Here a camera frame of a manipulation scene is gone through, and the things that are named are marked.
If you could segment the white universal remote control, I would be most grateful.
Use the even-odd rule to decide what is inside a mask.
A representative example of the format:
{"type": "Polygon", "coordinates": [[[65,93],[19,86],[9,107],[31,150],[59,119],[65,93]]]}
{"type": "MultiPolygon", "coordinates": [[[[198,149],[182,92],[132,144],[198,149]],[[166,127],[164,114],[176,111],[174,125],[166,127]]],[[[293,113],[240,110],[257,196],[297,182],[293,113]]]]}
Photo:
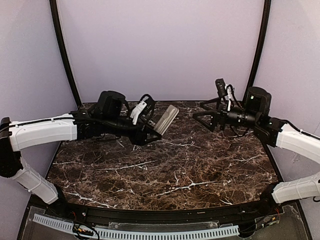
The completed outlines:
{"type": "Polygon", "coordinates": [[[169,105],[163,113],[159,121],[155,124],[153,130],[163,135],[179,113],[179,109],[173,105],[169,105]]]}

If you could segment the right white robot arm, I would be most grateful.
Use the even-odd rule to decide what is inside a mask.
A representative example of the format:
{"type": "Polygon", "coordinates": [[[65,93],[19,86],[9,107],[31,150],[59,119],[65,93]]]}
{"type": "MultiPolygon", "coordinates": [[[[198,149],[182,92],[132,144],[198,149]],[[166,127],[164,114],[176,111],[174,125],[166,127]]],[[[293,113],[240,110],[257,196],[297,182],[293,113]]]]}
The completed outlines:
{"type": "MultiPolygon", "coordinates": [[[[226,126],[251,129],[262,144],[294,153],[295,156],[320,162],[320,138],[294,126],[289,120],[269,116],[269,103],[262,97],[251,96],[244,106],[231,107],[217,102],[216,109],[193,114],[193,118],[210,131],[226,126]]],[[[260,200],[270,205],[292,200],[313,198],[319,201],[320,174],[269,184],[260,200]]]]}

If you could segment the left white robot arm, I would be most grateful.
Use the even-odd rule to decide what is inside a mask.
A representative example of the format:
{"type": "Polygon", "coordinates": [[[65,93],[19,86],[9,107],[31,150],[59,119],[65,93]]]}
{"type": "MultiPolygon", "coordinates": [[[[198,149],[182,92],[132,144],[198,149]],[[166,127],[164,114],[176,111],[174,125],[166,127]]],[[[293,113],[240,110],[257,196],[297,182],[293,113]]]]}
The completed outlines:
{"type": "Polygon", "coordinates": [[[156,102],[144,94],[130,108],[126,97],[116,91],[101,92],[97,103],[87,110],[75,110],[60,116],[32,121],[0,122],[0,175],[22,185],[48,205],[63,198],[56,185],[45,180],[22,158],[28,147],[61,142],[99,138],[110,134],[127,137],[136,146],[161,139],[149,124],[156,102]]]}

